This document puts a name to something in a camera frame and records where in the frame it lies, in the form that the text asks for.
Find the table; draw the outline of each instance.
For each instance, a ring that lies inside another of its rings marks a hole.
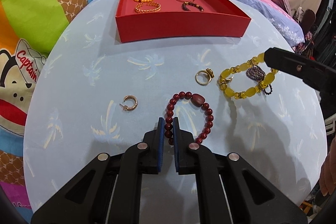
[[[214,111],[214,127],[204,145],[214,153],[239,153],[300,204],[317,182],[327,153],[314,90],[279,72],[271,95],[231,100],[216,81],[201,86],[194,79],[207,67],[218,77],[225,68],[269,47],[291,50],[271,23],[258,11],[233,1],[252,18],[242,38],[178,37],[121,44],[115,23],[118,1],[91,2],[64,31],[44,65],[24,138],[32,209],[36,211],[99,153],[123,153],[140,142],[180,91],[203,95]],[[139,23],[150,28],[150,22]],[[176,27],[182,27],[178,19]],[[265,64],[261,67],[269,71]],[[235,75],[231,83],[237,91],[253,85],[244,73]],[[122,111],[119,103],[130,94],[139,105],[134,111]],[[195,136],[201,132],[204,114],[189,101],[178,102],[174,113],[182,129]],[[199,223],[194,176],[177,175],[167,139],[162,173],[144,175],[142,180],[140,223],[158,222]]]

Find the silver screw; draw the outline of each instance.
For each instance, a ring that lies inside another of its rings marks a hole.
[[[237,161],[237,160],[239,160],[239,155],[237,153],[231,153],[229,155],[229,159],[233,160],[233,161]]]
[[[191,143],[189,145],[189,148],[192,149],[192,150],[197,150],[199,149],[200,145],[198,143]]]
[[[109,158],[109,155],[107,155],[106,153],[101,153],[98,155],[98,160],[100,161],[107,160],[108,158]]]
[[[137,147],[141,150],[146,149],[148,145],[146,143],[138,143]]]

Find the red beaded bracelet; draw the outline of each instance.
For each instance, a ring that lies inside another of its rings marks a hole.
[[[174,145],[174,139],[173,139],[173,133],[172,133],[172,122],[173,122],[173,115],[174,115],[174,106],[176,105],[177,101],[179,99],[191,99],[191,102],[193,103],[194,106],[196,107],[201,107],[204,111],[205,114],[207,115],[206,117],[206,123],[204,126],[203,132],[198,135],[198,137],[195,139],[195,143],[201,144],[204,139],[207,138],[208,134],[211,132],[212,126],[213,126],[213,115],[212,115],[212,109],[209,108],[209,104],[205,102],[205,98],[197,93],[192,94],[191,92],[183,92],[181,91],[179,94],[174,94],[173,98],[170,99],[169,104],[167,105],[167,117],[166,117],[166,124],[165,124],[165,136],[169,139],[168,142],[170,145]]]

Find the open red box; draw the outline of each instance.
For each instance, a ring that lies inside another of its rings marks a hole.
[[[229,0],[195,0],[204,11],[187,6],[184,11],[177,0],[154,0],[159,12],[135,12],[134,0],[120,0],[115,20],[121,42],[164,37],[242,37],[251,18]],[[155,9],[144,4],[141,9]]]

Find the cartoon monkey mouth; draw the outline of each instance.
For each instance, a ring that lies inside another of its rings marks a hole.
[[[0,99],[0,116],[6,120],[25,126],[27,114],[9,102]]]

